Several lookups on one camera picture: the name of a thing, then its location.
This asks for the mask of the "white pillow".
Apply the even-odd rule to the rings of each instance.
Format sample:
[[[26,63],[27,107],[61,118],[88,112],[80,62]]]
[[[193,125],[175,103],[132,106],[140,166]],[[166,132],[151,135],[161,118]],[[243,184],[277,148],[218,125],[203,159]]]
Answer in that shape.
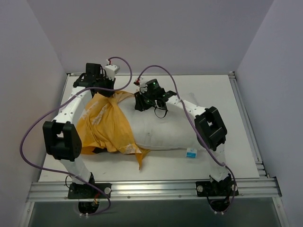
[[[121,101],[118,106],[128,120],[137,146],[150,150],[204,149],[180,108],[172,107],[161,118],[165,114],[162,110],[135,110],[133,97]]]

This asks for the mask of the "yellow Mickey Mouse pillowcase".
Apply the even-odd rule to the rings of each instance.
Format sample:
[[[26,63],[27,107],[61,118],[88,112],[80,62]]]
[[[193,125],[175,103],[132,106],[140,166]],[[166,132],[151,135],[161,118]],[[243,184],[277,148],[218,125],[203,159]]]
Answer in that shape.
[[[94,155],[95,149],[105,148],[108,152],[135,155],[142,168],[143,158],[150,151],[136,144],[129,121],[118,106],[133,98],[134,95],[126,91],[117,91],[113,97],[99,93],[93,96],[76,126],[82,143],[81,154]]]

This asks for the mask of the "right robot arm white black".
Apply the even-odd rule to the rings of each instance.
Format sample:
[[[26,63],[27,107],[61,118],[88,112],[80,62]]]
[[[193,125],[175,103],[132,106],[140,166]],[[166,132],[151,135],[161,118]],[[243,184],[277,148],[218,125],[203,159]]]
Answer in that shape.
[[[221,195],[227,190],[225,181],[229,176],[226,168],[224,144],[227,128],[218,109],[214,106],[201,107],[180,97],[178,90],[165,91],[156,79],[136,79],[138,87],[135,93],[135,109],[145,111],[150,108],[169,111],[180,109],[183,111],[196,133],[200,145],[206,149],[210,157],[210,189],[215,195]]]

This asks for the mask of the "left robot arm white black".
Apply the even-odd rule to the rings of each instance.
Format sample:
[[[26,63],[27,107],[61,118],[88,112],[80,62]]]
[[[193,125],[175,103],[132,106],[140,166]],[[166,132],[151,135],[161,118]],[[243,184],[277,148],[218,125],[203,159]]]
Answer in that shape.
[[[78,192],[84,198],[91,198],[96,191],[93,174],[80,157],[82,142],[76,124],[93,96],[100,92],[106,97],[113,95],[115,76],[120,67],[108,64],[87,63],[86,71],[72,85],[69,103],[52,121],[43,124],[46,152],[61,162],[66,171],[72,174],[72,182],[79,184]]]

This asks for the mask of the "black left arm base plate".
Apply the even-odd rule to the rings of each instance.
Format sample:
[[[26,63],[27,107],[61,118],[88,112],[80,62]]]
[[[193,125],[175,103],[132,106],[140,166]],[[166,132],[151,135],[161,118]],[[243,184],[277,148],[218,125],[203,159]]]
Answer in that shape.
[[[103,191],[109,198],[111,194],[110,183],[95,183],[94,184],[99,190]],[[76,184],[72,183],[68,192],[68,199],[94,199],[94,198],[105,199],[106,197],[100,193],[97,189],[92,188],[87,184]]]

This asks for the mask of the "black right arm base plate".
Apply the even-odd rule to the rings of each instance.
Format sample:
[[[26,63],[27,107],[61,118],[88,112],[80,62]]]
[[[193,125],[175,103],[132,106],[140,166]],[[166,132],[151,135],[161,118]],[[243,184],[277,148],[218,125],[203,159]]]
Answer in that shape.
[[[232,183],[233,181],[197,181],[196,194],[198,197],[226,197],[232,196]]]

